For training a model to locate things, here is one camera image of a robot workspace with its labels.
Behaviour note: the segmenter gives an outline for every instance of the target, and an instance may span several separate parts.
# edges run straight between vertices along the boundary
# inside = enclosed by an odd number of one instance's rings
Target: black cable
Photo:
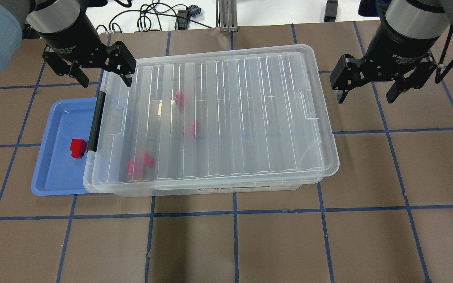
[[[158,6],[158,5],[164,5],[164,6],[166,6],[168,9],[165,10],[165,11],[158,11],[158,10],[157,10],[157,6]],[[148,6],[148,8],[147,8],[146,10],[143,11],[143,10],[142,10],[142,7],[143,7],[143,6]],[[174,10],[174,8],[175,8],[175,7],[178,7],[178,6],[184,6],[185,8],[188,8],[188,6],[187,6],[187,5],[184,5],[184,4],[177,4],[177,5],[174,5],[174,6],[171,7],[170,5],[167,5],[167,4],[165,4],[165,3],[161,3],[160,0],[158,0],[157,2],[155,2],[155,1],[153,0],[152,3],[151,3],[150,5],[144,4],[144,5],[141,6],[141,8],[140,8],[140,10],[141,10],[140,15],[148,13],[150,9],[152,9],[153,11],[155,11],[156,14],[154,14],[154,15],[157,15],[158,25],[160,26],[160,30],[162,30],[162,24],[160,23],[160,18],[159,18],[158,16],[159,16],[159,15],[161,15],[161,16],[171,16],[171,15],[164,15],[164,14],[167,13],[168,11],[172,11],[172,12],[174,13],[174,16],[175,16],[175,17],[178,17],[178,13]]]
[[[453,34],[453,27],[450,26],[450,29],[448,30],[447,39],[445,41],[445,45],[442,50],[442,55],[440,56],[440,61],[438,62],[438,68],[436,68],[435,83],[437,83],[437,84],[439,84],[442,81],[442,79],[444,79],[444,77],[448,74],[448,72],[453,67],[453,58],[452,58],[450,63],[448,63],[447,67],[445,67],[444,72],[441,72],[442,70],[439,68],[439,66],[443,65],[443,63],[444,63],[444,59],[446,56],[446,52],[448,50],[448,45],[450,44],[450,40],[452,38],[452,34]]]
[[[124,6],[125,8],[130,8],[132,7],[132,0],[127,0],[127,4],[122,3],[120,0],[115,0],[118,4]]]
[[[144,24],[144,29],[146,29],[146,19],[149,20],[149,17],[146,16],[146,12],[151,8],[151,9],[153,9],[153,11],[155,11],[155,13],[156,13],[157,10],[155,9],[155,5],[158,5],[158,4],[159,4],[159,2],[152,2],[150,5],[148,5],[148,4],[143,4],[143,5],[141,5],[141,7],[140,7],[140,9],[139,9],[139,10],[140,10],[139,18],[137,19],[137,24],[138,24],[138,26],[141,26],[141,27],[142,27],[143,24]],[[160,22],[160,18],[158,17],[158,15],[157,15],[157,21],[158,21],[158,26],[160,27],[160,30],[162,31],[162,23]]]
[[[146,16],[146,15],[142,15],[142,16],[139,17],[139,19],[141,19],[141,18],[144,18],[144,28],[143,28],[142,25],[139,25],[139,21],[137,22],[137,27],[142,29],[142,31],[151,30],[151,26],[153,25],[151,23],[151,19],[148,16]],[[149,27],[148,28],[146,28],[146,19],[148,19],[148,21],[149,21]]]
[[[100,27],[103,27],[104,30],[106,31],[106,33],[108,33],[108,29],[106,28],[105,25],[98,25],[98,26],[96,27],[96,31],[97,31]]]
[[[113,21],[115,20],[115,18],[117,18],[118,16],[124,14],[124,13],[128,13],[128,12],[131,12],[131,11],[138,11],[140,12],[140,10],[136,10],[136,9],[129,9],[129,10],[125,10],[125,11],[121,11],[120,13],[116,14],[113,18],[111,18],[111,21],[109,21],[109,24],[108,26],[111,26],[111,24],[113,23]],[[152,12],[146,12],[146,14],[151,14],[151,15],[156,15],[156,13],[152,13]],[[201,25],[203,27],[207,27],[207,28],[210,28],[212,29],[212,27],[209,27],[208,25],[205,25],[203,23],[199,23],[197,21],[194,21],[194,20],[190,20],[189,18],[185,18],[185,17],[181,17],[181,16],[175,16],[175,15],[168,15],[168,14],[159,14],[160,16],[166,16],[166,17],[176,17],[176,18],[182,18],[184,20],[187,20],[189,22],[192,22],[192,23],[196,23],[198,25]]]
[[[117,18],[118,16],[124,14],[124,13],[128,13],[130,11],[139,11],[139,10],[136,10],[136,9],[130,9],[130,10],[125,10],[125,11],[121,11],[120,13],[116,14],[113,18],[111,18],[111,21],[109,21],[109,24],[108,24],[108,27],[111,27],[111,23],[113,23],[113,21],[115,20],[115,18]]]
[[[115,32],[115,25],[118,26],[118,29],[120,30],[120,33],[123,33],[123,32],[122,32],[122,28],[121,28],[120,25],[117,24],[117,23],[112,23],[112,24],[111,24],[111,30],[113,30],[113,32]]]
[[[167,17],[182,18],[182,19],[187,20],[187,21],[189,21],[189,22],[196,23],[196,24],[201,25],[201,26],[203,26],[203,27],[207,27],[207,28],[212,29],[212,27],[209,27],[208,25],[205,25],[205,24],[203,24],[203,23],[199,23],[199,22],[194,21],[194,20],[190,20],[190,19],[185,18],[185,17],[182,17],[182,16],[175,16],[175,15],[168,15],[168,14],[159,14],[159,15],[160,15],[160,16],[167,16]]]

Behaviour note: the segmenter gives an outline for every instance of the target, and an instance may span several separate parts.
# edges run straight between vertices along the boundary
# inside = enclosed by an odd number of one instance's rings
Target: red block
[[[81,158],[85,150],[87,150],[87,142],[81,138],[73,138],[71,140],[70,150],[73,158]]]
[[[178,107],[185,107],[185,94],[182,91],[176,91],[176,96],[174,97],[174,100]]]
[[[185,125],[185,129],[186,129],[187,135],[193,133],[193,137],[196,137],[197,136],[197,132],[198,132],[198,125],[199,124],[198,124],[197,120],[194,120],[193,123],[191,123],[191,124]]]
[[[127,172],[131,180],[142,180],[144,178],[144,166],[153,168],[155,166],[155,158],[148,153],[136,154],[135,159],[127,162]]]

